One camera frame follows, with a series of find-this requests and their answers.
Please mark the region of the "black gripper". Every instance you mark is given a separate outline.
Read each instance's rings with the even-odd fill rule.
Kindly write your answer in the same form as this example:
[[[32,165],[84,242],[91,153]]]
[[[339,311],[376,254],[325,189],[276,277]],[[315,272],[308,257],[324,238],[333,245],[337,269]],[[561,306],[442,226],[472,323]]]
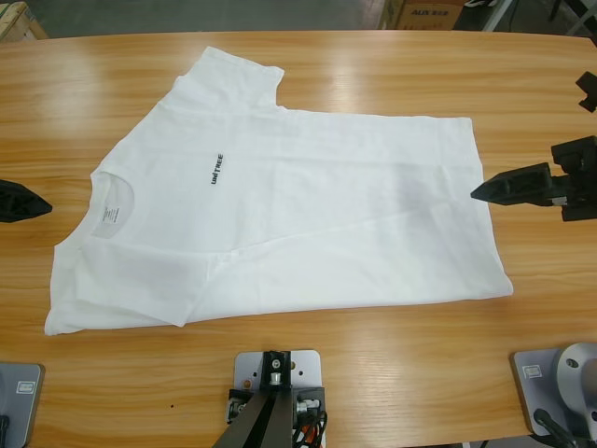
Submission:
[[[554,162],[565,172],[564,222],[596,218],[596,136],[590,135],[551,148]],[[528,203],[552,206],[553,182],[546,162],[506,171],[486,180],[470,197],[486,203]]]

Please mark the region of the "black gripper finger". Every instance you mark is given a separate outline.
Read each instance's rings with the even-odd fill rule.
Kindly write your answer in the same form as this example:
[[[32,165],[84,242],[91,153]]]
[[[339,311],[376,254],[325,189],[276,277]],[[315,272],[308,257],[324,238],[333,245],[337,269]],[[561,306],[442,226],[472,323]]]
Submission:
[[[1,222],[12,223],[48,214],[52,205],[24,185],[1,180]]]

